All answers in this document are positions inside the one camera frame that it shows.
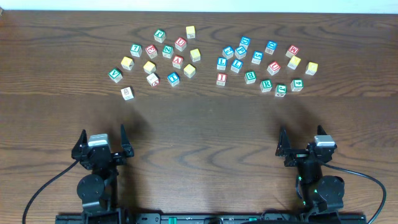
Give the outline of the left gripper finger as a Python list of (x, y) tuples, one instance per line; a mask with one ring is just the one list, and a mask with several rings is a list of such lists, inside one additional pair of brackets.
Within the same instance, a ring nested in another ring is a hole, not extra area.
[(128, 140), (128, 137), (126, 135), (126, 130), (124, 125), (121, 125), (121, 146), (124, 150), (125, 153), (131, 153), (132, 152), (132, 146), (131, 143)]
[(83, 129), (76, 143), (76, 151), (82, 152), (88, 146), (86, 130)]

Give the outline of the green R block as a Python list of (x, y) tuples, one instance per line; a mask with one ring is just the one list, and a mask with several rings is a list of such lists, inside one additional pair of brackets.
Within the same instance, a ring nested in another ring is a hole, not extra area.
[(261, 91), (262, 91), (263, 93), (264, 93), (264, 92), (269, 92), (269, 91), (271, 91), (271, 90), (272, 90), (272, 87), (273, 87), (273, 85), (272, 85), (272, 82), (271, 82), (270, 79), (262, 80), (262, 81), (261, 81), (260, 89), (261, 89)]

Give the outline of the yellow C block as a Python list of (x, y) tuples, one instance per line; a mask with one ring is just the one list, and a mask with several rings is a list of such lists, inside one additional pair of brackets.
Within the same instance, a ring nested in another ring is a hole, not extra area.
[(147, 61), (143, 66), (143, 69), (146, 73), (150, 75), (151, 73), (154, 73), (156, 71), (156, 66), (151, 61)]

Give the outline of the yellow O block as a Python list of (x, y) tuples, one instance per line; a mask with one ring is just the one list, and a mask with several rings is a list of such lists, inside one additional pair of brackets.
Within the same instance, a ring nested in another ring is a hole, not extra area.
[(191, 56), (192, 62), (197, 62), (197, 61), (201, 60), (201, 53), (200, 53), (199, 49), (191, 50), (190, 56)]

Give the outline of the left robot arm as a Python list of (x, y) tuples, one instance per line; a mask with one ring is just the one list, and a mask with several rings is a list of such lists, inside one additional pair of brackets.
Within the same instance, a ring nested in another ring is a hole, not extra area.
[(82, 202), (83, 223), (130, 223), (129, 212), (118, 206), (118, 166), (134, 156), (126, 130), (121, 125), (122, 151), (112, 152), (107, 134), (90, 137), (83, 130), (72, 149), (72, 158), (91, 174), (83, 177), (76, 188)]

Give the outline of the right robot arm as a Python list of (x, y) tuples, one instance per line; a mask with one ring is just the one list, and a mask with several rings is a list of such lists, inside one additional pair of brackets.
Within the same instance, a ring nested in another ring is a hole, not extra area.
[(309, 222), (316, 215), (336, 213), (343, 208), (344, 180), (322, 173), (322, 166), (332, 160), (336, 148), (333, 138), (320, 125), (314, 140), (305, 149), (294, 149), (286, 129), (280, 129), (275, 154), (285, 158), (286, 167), (298, 169), (295, 188), (304, 204), (303, 210), (297, 215), (301, 222)]

